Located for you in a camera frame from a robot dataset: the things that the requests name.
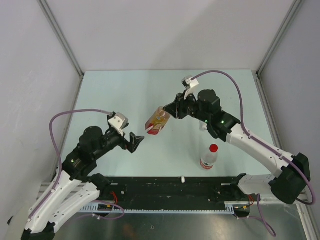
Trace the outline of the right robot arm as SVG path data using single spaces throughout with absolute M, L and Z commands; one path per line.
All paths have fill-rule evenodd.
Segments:
M 311 180 L 305 155 L 283 151 L 244 129 L 240 120 L 222 110 L 214 90 L 205 89 L 197 96 L 190 94 L 188 97 L 179 93 L 163 109 L 175 119 L 190 116 L 205 123 L 214 139 L 241 149 L 268 169 L 268 175 L 240 174 L 237 177 L 236 185 L 230 188 L 231 196 L 237 201 L 248 195 L 273 194 L 283 203 L 292 205 Z

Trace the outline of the amber tea bottle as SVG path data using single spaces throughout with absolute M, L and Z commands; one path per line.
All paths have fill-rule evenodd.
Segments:
M 158 107 L 150 119 L 145 123 L 145 131 L 149 135 L 158 135 L 166 126 L 171 115 L 162 106 Z

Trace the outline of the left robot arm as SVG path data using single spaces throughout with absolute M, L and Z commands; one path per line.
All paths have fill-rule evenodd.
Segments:
M 32 206 L 30 216 L 21 223 L 9 221 L 14 240 L 52 240 L 56 233 L 81 208 L 97 199 L 110 196 L 110 181 L 102 174 L 89 174 L 97 160 L 116 147 L 134 153 L 144 136 L 130 133 L 129 140 L 110 127 L 106 133 L 98 126 L 88 127 L 75 149 L 66 157 L 58 174 L 44 192 L 44 197 Z

